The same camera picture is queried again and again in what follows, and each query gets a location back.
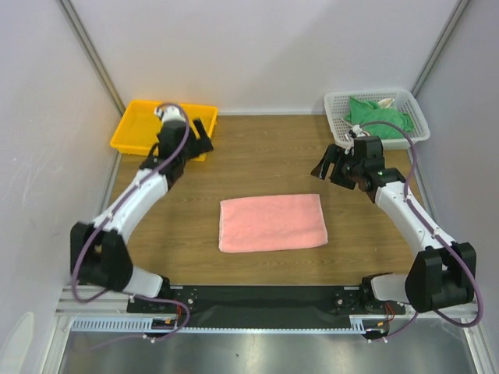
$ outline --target yellow plastic tray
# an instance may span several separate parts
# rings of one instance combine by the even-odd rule
[[[154,115],[154,109],[162,101],[132,100],[128,105],[118,128],[111,139],[111,146],[121,153],[147,156],[153,144],[157,143],[156,135],[161,129],[161,121]],[[199,136],[192,120],[200,118],[211,139],[217,124],[216,107],[195,104],[180,104],[191,121],[191,129]],[[206,154],[202,154],[195,161],[204,161]]]

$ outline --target metallic floor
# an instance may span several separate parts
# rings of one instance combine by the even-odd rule
[[[441,319],[419,319],[387,344],[360,335],[181,333],[76,353],[117,336],[71,333],[59,374],[476,373],[464,333]]]

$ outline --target pink towel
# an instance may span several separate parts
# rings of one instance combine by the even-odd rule
[[[226,253],[312,248],[327,243],[319,195],[244,197],[220,203]]]

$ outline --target green cloth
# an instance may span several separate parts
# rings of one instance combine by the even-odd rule
[[[393,108],[380,108],[375,101],[358,101],[350,97],[350,113],[345,116],[345,120],[352,125],[362,125],[372,121],[387,121],[397,125],[400,129],[411,132],[414,130],[414,124],[407,113],[401,113]],[[379,136],[381,139],[401,139],[403,135],[396,129],[383,124],[369,125],[365,129],[373,136]]]

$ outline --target white plastic basket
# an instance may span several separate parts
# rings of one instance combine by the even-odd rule
[[[345,134],[350,130],[350,126],[342,119],[350,111],[349,98],[351,96],[361,101],[380,101],[389,97],[395,99],[397,109],[410,115],[412,123],[414,123],[414,131],[409,133],[412,141],[417,143],[430,137],[428,123],[416,99],[406,90],[330,92],[324,96],[324,107],[329,127],[331,127],[331,131],[333,132],[334,141],[339,146],[348,146],[349,144]],[[382,142],[385,150],[406,150],[409,148],[409,143],[405,139],[386,139],[382,140]]]

